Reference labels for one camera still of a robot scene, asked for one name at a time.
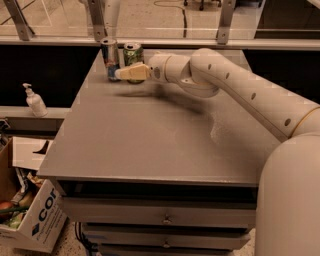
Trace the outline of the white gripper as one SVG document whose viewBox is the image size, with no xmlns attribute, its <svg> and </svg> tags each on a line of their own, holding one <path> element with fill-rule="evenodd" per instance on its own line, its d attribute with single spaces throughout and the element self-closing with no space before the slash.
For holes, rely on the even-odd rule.
<svg viewBox="0 0 320 256">
<path fill-rule="evenodd" d="M 148 66 L 135 63 L 115 71 L 115 76 L 121 80 L 146 80 L 150 77 L 155 81 L 167 83 L 166 66 L 169 54 L 154 54 L 148 61 Z"/>
</svg>

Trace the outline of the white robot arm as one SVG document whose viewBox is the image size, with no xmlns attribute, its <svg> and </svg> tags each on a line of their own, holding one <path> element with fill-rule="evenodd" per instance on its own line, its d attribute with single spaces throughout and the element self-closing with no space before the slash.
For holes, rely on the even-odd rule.
<svg viewBox="0 0 320 256">
<path fill-rule="evenodd" d="M 121 80 L 172 83 L 199 97 L 223 90 L 279 141 L 259 177 L 255 256 L 320 256 L 320 106 L 201 48 L 158 52 L 116 71 Z"/>
</svg>

